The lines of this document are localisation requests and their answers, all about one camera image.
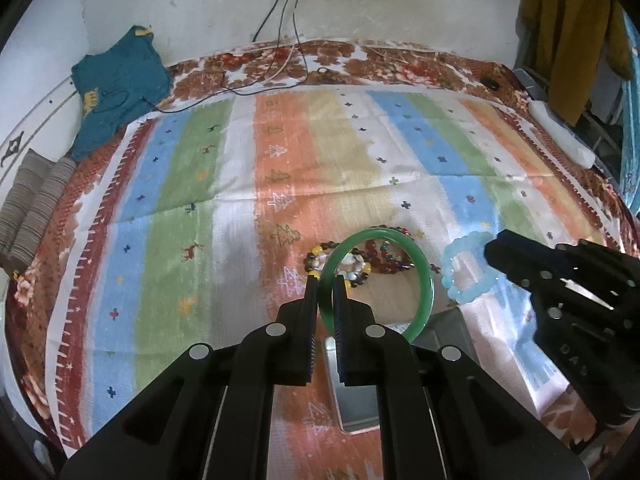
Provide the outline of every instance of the bracelet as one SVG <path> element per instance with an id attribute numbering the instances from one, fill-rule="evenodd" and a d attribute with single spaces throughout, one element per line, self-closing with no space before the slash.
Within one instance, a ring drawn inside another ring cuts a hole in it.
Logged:
<path id="1" fill-rule="evenodd" d="M 318 283 L 318 308 L 322 322 L 329 334 L 334 335 L 332 289 L 334 288 L 335 269 L 337 269 L 344 255 L 350 252 L 353 247 L 372 239 L 391 240 L 398 244 L 407 252 L 418 272 L 420 281 L 418 309 L 414 319 L 402 333 L 404 338 L 410 343 L 422 332 L 431 315 L 431 309 L 433 308 L 433 278 L 431 275 L 431 267 L 429 266 L 427 258 L 425 258 L 420 250 L 420 247 L 418 247 L 411 238 L 393 229 L 385 229 L 382 227 L 365 229 L 348 237 L 327 257 L 324 267 L 322 268 L 322 273 L 320 274 L 320 282 Z"/>
<path id="2" fill-rule="evenodd" d="M 453 240 L 442 251 L 442 286 L 447 289 L 449 298 L 456 300 L 458 304 L 470 303 L 484 293 L 489 292 L 494 286 L 495 280 L 500 276 L 500 272 L 484 262 L 486 269 L 482 280 L 465 290 L 460 290 L 456 287 L 453 279 L 453 258 L 465 251 L 484 247 L 493 239 L 494 236 L 491 233 L 471 231 L 468 235 Z"/>
<path id="3" fill-rule="evenodd" d="M 309 276 L 320 279 L 320 272 L 324 270 L 328 256 L 336 247 L 338 247 L 338 244 L 331 240 L 312 248 L 311 251 L 306 254 L 303 261 L 305 272 Z M 347 252 L 338 263 L 338 269 L 336 269 L 337 272 L 335 275 L 344 277 L 344 286 L 346 286 L 346 288 L 356 288 L 357 286 L 364 285 L 367 281 L 371 273 L 371 264 L 364 251 L 354 247 L 350 252 Z"/>
<path id="4" fill-rule="evenodd" d="M 378 227 L 387 229 L 386 225 L 381 224 Z M 393 229 L 394 231 L 398 231 L 403 235 L 414 240 L 413 237 L 409 234 L 404 227 L 396 226 L 389 227 L 388 229 Z M 375 240 L 367 240 L 365 242 L 365 247 L 367 248 L 367 256 L 370 258 L 371 266 L 376 269 L 381 274 L 395 274 L 398 271 L 409 270 L 414 268 L 414 263 L 411 261 L 409 255 L 402 251 L 401 256 L 394 256 L 389 252 L 389 244 L 391 242 L 389 240 L 385 240 L 380 244 L 380 257 L 378 256 L 378 250 L 376 247 Z"/>

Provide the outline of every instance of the striped blanket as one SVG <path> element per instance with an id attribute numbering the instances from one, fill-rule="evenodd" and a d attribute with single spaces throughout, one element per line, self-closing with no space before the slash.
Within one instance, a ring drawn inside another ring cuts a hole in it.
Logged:
<path id="1" fill-rule="evenodd" d="M 190 344 L 236 344 L 273 320 L 302 295 L 319 242 L 403 226 L 436 272 L 473 230 L 620 243 L 531 129 L 460 92 L 375 84 L 221 97 L 130 124 L 78 201 L 49 324 L 46 393 L 66 451 Z M 480 278 L 476 254 L 458 267 L 463 286 Z M 452 303 L 435 281 L 439 312 Z M 379 322 L 409 320 L 417 280 L 374 274 L 350 295 Z M 462 311 L 481 365 L 541 415 L 566 380 L 532 343 L 528 294 L 501 279 Z M 270 478 L 382 478 L 378 432 L 339 431 L 323 368 L 307 388 L 276 389 Z"/>

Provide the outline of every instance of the wall stain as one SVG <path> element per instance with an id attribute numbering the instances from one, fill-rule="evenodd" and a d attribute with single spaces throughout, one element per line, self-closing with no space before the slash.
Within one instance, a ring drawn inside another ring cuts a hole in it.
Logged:
<path id="1" fill-rule="evenodd" d="M 314 24 L 326 22 L 318 22 L 322 15 L 340 15 L 325 35 L 402 40 L 411 31 L 428 29 L 432 36 L 446 26 L 437 0 L 301 0 L 300 7 L 300 16 Z M 394 11 L 391 20 L 389 9 Z"/>

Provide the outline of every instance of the blue curtain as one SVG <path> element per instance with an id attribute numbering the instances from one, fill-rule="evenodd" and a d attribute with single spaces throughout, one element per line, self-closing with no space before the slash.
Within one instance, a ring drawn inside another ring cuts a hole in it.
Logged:
<path id="1" fill-rule="evenodd" d="M 626 14 L 625 25 L 631 44 L 634 76 L 622 84 L 624 137 L 620 191 L 625 205 L 636 216 L 640 212 L 640 34 Z"/>

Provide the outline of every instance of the striped pillow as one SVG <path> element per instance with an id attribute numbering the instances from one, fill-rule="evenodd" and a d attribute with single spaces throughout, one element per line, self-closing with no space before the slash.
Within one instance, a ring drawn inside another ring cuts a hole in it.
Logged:
<path id="1" fill-rule="evenodd" d="M 15 174 L 14 184 L 0 208 L 0 264 L 10 273 L 8 255 L 18 229 L 53 162 L 29 150 Z"/>
<path id="2" fill-rule="evenodd" d="M 76 163 L 64 156 L 53 165 L 49 175 L 44 179 L 11 246 L 9 258 L 13 270 L 24 272 L 33 261 L 53 210 L 75 170 Z"/>

